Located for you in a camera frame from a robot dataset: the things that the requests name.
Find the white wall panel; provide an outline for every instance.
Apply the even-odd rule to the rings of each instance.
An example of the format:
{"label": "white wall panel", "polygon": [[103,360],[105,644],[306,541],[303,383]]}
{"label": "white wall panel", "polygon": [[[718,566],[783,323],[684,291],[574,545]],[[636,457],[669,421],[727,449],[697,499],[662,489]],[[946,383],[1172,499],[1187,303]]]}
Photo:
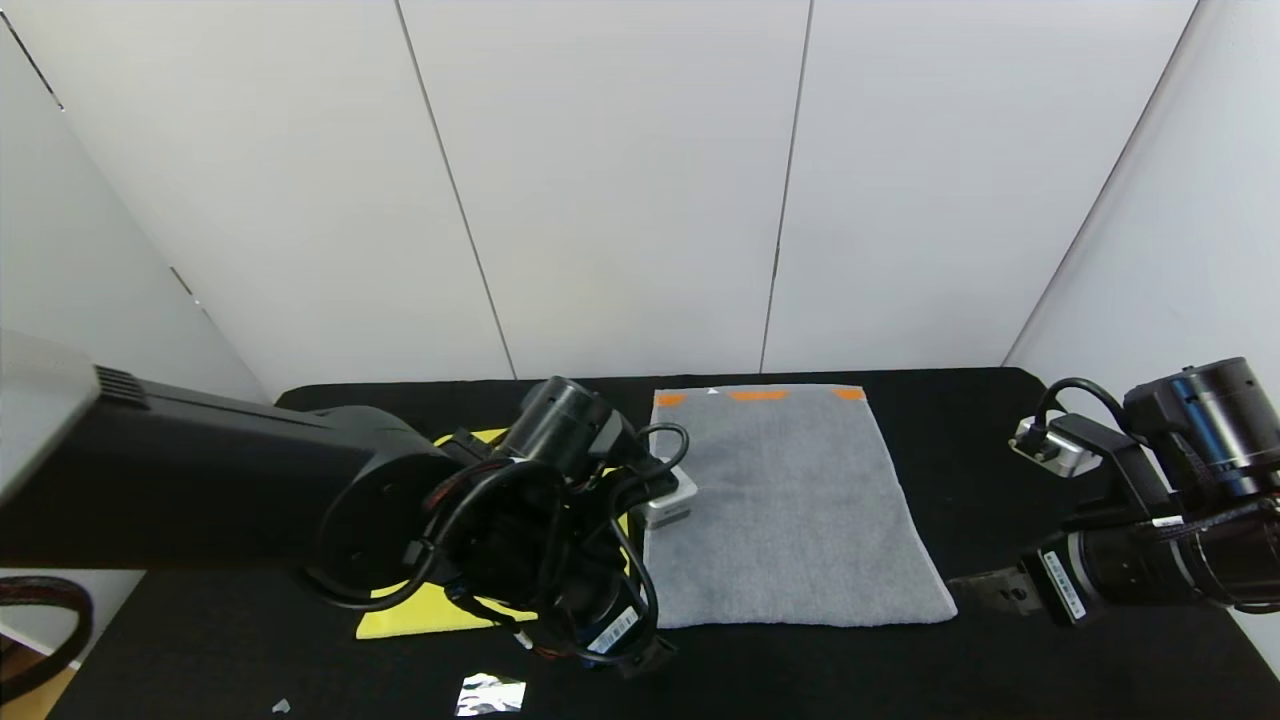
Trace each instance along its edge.
{"label": "white wall panel", "polygon": [[758,368],[806,13],[404,3],[517,374]]}
{"label": "white wall panel", "polygon": [[[1010,361],[1134,386],[1243,355],[1280,400],[1280,4],[1204,3]],[[1083,393],[1075,411],[1108,421]],[[1236,615],[1272,670],[1280,618]]]}
{"label": "white wall panel", "polygon": [[[100,365],[148,380],[266,400],[99,173],[3,26],[0,327],[73,347]],[[8,351],[0,346],[0,354]],[[5,432],[24,421],[10,407],[5,413]],[[0,464],[12,461],[8,446],[0,448]],[[0,577],[20,574],[31,570],[0,570]],[[76,580],[90,592],[90,647],[142,577],[136,570],[41,574]],[[74,625],[76,618],[59,609],[0,607],[0,632],[46,653]]]}
{"label": "white wall panel", "polygon": [[392,0],[5,10],[269,395],[511,377]]}
{"label": "white wall panel", "polygon": [[1193,0],[817,0],[765,370],[996,365]]}

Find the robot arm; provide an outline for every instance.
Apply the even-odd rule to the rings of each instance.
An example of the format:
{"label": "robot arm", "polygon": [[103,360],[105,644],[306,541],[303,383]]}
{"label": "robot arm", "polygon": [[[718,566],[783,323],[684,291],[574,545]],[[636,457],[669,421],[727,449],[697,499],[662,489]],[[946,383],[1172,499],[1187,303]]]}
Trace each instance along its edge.
{"label": "robot arm", "polygon": [[[4,351],[0,566],[276,566],[361,611],[435,583],[548,657],[631,675],[673,652],[617,518],[676,489],[678,425],[635,429],[552,378],[493,445],[460,432],[436,447],[372,407],[238,402],[8,332]],[[682,451],[653,457],[654,432],[678,433]],[[526,633],[477,597],[539,623]],[[622,614],[632,626],[596,642]]]}
{"label": "robot arm", "polygon": [[[1048,419],[1068,387],[1097,396],[1121,432]],[[1280,420],[1243,357],[1138,386],[1123,406],[1088,380],[1055,383],[1010,446],[1061,477],[1097,466],[1107,491],[1016,568],[952,587],[1023,614],[1042,606],[1069,626],[1111,605],[1280,610]]]}

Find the white label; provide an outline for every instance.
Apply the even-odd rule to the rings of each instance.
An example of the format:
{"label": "white label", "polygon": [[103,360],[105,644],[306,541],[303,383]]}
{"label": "white label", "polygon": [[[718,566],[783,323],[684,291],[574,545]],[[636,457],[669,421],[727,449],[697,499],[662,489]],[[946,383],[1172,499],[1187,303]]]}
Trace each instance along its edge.
{"label": "white label", "polygon": [[1066,570],[1062,569],[1062,564],[1057,560],[1057,553],[1052,550],[1042,555],[1044,559],[1044,566],[1048,568],[1048,574],[1053,575],[1053,583],[1057,585],[1057,594],[1062,597],[1066,602],[1066,609],[1071,611],[1071,618],[1079,620],[1084,618],[1084,603],[1080,602],[1080,596],[1075,592],[1075,585],[1071,584],[1070,578],[1066,577]]}
{"label": "white label", "polygon": [[586,650],[590,650],[591,652],[608,652],[609,648],[613,647],[613,643],[618,642],[622,635],[627,634],[627,630],[630,630],[639,619],[636,609],[627,607],[618,614],[612,623],[609,623],[609,626],[605,628],[599,637],[591,641],[591,644],[586,646]]}

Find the yellow towel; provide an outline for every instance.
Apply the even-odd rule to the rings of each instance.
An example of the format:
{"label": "yellow towel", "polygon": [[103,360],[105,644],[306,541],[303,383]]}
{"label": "yellow towel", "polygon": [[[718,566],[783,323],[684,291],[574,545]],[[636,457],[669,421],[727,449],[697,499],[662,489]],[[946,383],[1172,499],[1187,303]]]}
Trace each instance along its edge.
{"label": "yellow towel", "polygon": [[[490,442],[503,430],[480,430],[472,433],[484,442]],[[443,443],[448,438],[440,438],[435,445]],[[622,518],[622,529],[626,530],[626,518]],[[396,592],[394,585],[372,592],[372,597],[381,597]],[[536,620],[532,612],[515,612],[497,602],[481,600],[480,602],[512,615],[518,621]],[[449,630],[470,630],[474,628],[489,628],[493,623],[481,620],[466,610],[460,610],[444,597],[444,588],[440,585],[422,585],[412,597],[404,602],[383,610],[380,612],[366,612],[356,628],[356,639],[367,641],[375,638],[393,638],[397,635],[417,635],[422,633],[445,633]]]}

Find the black tablecloth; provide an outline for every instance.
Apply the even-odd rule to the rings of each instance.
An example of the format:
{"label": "black tablecloth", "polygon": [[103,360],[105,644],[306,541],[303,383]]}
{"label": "black tablecloth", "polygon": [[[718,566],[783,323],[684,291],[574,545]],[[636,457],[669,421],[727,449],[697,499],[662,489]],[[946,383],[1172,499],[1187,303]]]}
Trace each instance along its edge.
{"label": "black tablecloth", "polygon": [[[1070,483],[1007,450],[1043,386],[1014,369],[586,380],[636,423],[655,388],[860,384],[938,571],[1007,565],[1055,529]],[[428,436],[508,424],[527,382],[307,387],[284,407],[374,405]],[[55,720],[433,719],[465,675],[529,682],[521,717],[1274,716],[1280,683],[1235,623],[1206,607],[1116,610],[1082,630],[965,603],[931,626],[739,625],[666,633],[681,656],[623,682],[522,652],[502,630],[357,642],[358,618],[279,573],[154,571],[108,628]]]}

